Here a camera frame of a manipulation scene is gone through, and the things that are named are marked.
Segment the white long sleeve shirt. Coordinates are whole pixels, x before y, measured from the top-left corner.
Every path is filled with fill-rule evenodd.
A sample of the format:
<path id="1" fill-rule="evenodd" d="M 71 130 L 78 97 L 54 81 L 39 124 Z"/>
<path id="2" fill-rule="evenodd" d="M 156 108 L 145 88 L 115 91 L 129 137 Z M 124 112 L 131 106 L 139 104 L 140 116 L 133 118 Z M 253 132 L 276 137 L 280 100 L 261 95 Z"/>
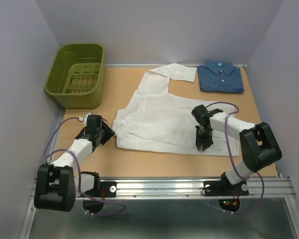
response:
<path id="1" fill-rule="evenodd" d="M 170 80 L 193 83 L 196 68 L 169 64 L 144 73 L 138 88 L 113 123 L 118 148 L 185 155 L 228 156 L 225 134 L 213 131 L 205 151 L 195 146 L 197 121 L 192 110 L 209 101 L 169 93 Z"/>

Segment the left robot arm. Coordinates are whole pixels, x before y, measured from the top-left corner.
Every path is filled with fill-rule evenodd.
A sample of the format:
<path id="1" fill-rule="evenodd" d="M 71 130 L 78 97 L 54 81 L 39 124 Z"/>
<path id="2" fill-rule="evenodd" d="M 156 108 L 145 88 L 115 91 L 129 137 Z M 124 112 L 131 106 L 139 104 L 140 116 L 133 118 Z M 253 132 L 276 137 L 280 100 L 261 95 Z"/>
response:
<path id="1" fill-rule="evenodd" d="M 38 209 L 69 212 L 79 197 L 79 178 L 74 176 L 78 165 L 104 145 L 115 132 L 101 115 L 86 114 L 75 118 L 84 124 L 69 149 L 51 163 L 42 164 L 37 172 L 34 206 Z"/>

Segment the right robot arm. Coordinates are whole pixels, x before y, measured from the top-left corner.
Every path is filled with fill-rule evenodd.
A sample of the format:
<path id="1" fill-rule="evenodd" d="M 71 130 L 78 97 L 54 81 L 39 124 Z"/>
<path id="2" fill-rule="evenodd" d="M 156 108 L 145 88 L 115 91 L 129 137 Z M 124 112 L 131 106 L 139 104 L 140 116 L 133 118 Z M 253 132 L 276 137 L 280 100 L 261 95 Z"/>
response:
<path id="1" fill-rule="evenodd" d="M 224 194 L 231 194 L 237 189 L 238 183 L 282 158 L 281 149 L 269 124 L 254 124 L 232 117 L 238 112 L 239 109 L 236 109 L 227 114 L 221 109 L 209 110 L 204 105 L 196 106 L 191 112 L 198 122 L 195 145 L 199 151 L 212 146 L 213 131 L 225 134 L 232 169 L 225 172 L 219 182 L 219 188 Z M 237 165 L 233 161 L 229 137 L 240 143 L 242 160 Z"/>

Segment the folded blue checked shirt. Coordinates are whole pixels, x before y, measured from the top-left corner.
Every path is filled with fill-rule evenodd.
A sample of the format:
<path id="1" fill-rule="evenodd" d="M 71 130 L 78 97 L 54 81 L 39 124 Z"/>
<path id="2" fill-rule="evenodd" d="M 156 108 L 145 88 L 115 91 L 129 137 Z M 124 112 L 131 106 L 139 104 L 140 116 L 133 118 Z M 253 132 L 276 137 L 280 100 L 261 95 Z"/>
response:
<path id="1" fill-rule="evenodd" d="M 242 94 L 244 85 L 240 68 L 232 63 L 207 60 L 197 67 L 202 92 Z"/>

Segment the green plastic laundry basket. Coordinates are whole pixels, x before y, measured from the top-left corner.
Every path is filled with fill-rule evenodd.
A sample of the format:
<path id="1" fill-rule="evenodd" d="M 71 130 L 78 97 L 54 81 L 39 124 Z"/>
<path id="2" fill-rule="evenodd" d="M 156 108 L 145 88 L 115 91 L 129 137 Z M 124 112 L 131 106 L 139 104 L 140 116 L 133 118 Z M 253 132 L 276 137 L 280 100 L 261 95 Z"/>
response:
<path id="1" fill-rule="evenodd" d="M 101 45 L 67 44 L 55 56 L 45 91 L 66 109 L 95 109 L 102 101 L 106 72 Z"/>

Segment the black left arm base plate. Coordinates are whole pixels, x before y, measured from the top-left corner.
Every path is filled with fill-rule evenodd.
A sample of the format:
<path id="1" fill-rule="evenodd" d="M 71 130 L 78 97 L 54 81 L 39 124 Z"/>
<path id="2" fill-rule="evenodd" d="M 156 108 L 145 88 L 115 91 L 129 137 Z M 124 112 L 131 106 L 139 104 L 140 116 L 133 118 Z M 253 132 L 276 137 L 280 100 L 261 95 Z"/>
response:
<path id="1" fill-rule="evenodd" d="M 117 193 L 117 183 L 115 181 L 101 181 L 99 189 L 91 189 L 85 194 L 97 198 L 115 198 Z"/>

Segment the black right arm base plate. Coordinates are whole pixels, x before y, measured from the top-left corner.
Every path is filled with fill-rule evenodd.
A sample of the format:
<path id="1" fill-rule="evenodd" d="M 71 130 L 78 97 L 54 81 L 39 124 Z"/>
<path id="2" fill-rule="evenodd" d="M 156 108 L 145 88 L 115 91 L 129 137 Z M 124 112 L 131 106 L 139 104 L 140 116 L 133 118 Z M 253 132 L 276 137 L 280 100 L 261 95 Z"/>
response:
<path id="1" fill-rule="evenodd" d="M 226 180 L 204 181 L 202 195 L 207 197 L 225 197 L 225 196 L 248 196 L 249 190 L 246 181 L 235 185 Z"/>

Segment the aluminium mounting rail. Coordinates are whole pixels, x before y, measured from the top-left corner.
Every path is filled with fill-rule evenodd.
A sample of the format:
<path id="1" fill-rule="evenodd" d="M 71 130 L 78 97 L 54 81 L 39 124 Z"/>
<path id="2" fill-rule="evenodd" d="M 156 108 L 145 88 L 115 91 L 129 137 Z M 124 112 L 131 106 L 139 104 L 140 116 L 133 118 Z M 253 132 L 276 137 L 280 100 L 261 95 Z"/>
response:
<path id="1" fill-rule="evenodd" d="M 295 198 L 296 192 L 289 178 L 252 177 L 240 192 L 226 196 L 208 196 L 207 188 L 216 177 L 102 177 L 101 184 L 106 187 L 107 200 L 167 200 L 167 199 L 258 199 L 264 192 L 264 198 Z"/>

